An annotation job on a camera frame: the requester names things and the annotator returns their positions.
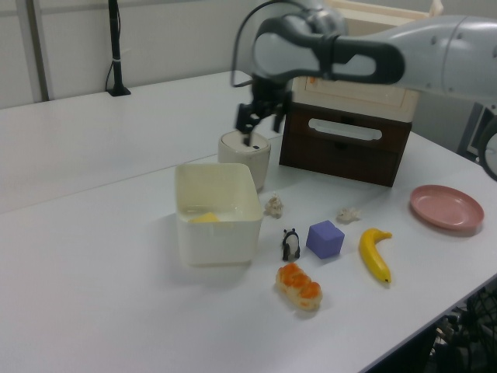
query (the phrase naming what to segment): pink plate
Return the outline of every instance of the pink plate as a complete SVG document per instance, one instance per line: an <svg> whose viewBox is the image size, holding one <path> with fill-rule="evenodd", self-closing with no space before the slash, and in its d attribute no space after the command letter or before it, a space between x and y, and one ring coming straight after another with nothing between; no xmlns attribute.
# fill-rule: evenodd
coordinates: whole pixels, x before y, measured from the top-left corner
<svg viewBox="0 0 497 373"><path fill-rule="evenodd" d="M478 227L485 215L476 200L441 185L423 185L414 189L411 206L430 223L458 231Z"/></svg>

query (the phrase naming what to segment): white tabletop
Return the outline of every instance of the white tabletop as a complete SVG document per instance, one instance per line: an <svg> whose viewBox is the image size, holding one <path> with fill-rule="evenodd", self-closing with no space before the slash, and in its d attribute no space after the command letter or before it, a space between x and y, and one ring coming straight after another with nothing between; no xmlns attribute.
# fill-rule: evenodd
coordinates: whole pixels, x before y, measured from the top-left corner
<svg viewBox="0 0 497 373"><path fill-rule="evenodd" d="M0 371L364 371L497 274L497 184L479 166L411 134L387 188L279 166L281 137L271 142L259 199L276 191L283 216L264 217L244 266L181 263L174 167L0 214ZM465 235L420 221L408 199L427 183L470 194L483 226ZM339 256L303 250L324 298L316 313L296 310L274 287L283 229L305 242L310 225L352 206L363 217L337 225ZM357 250L372 226L393 233L379 246L389 288Z"/></svg>
<svg viewBox="0 0 497 373"><path fill-rule="evenodd" d="M249 102L220 73L0 110L0 213L216 154Z"/></svg>

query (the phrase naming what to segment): toy panda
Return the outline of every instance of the toy panda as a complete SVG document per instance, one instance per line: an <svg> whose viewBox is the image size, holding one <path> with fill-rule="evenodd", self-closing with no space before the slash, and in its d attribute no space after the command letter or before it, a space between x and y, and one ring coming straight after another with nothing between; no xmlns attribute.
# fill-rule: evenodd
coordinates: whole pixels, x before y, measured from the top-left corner
<svg viewBox="0 0 497 373"><path fill-rule="evenodd" d="M290 255L294 259L301 257L301 247L298 242L298 234L295 232L295 228L291 231L284 230L285 236L283 237L282 247L283 247L283 260L287 262Z"/></svg>

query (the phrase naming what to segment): brown wooden box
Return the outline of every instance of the brown wooden box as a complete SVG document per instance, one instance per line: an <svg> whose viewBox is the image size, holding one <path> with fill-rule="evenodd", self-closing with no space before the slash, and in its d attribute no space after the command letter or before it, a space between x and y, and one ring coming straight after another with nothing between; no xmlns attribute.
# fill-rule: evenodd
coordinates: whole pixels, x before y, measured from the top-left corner
<svg viewBox="0 0 497 373"><path fill-rule="evenodd" d="M360 140L310 128L310 119L381 131L378 140ZM391 187L412 123L294 103L287 115L280 164Z"/></svg>

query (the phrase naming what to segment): banana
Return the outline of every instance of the banana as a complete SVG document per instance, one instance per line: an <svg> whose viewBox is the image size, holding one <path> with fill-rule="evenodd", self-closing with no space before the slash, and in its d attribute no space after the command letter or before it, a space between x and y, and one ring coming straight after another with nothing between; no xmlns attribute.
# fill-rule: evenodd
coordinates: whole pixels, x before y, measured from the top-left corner
<svg viewBox="0 0 497 373"><path fill-rule="evenodd" d="M390 232L382 232L380 229L369 228L361 235L359 241L360 255L367 268L379 281L388 283L391 283L390 270L378 253L376 243L390 237Z"/></svg>

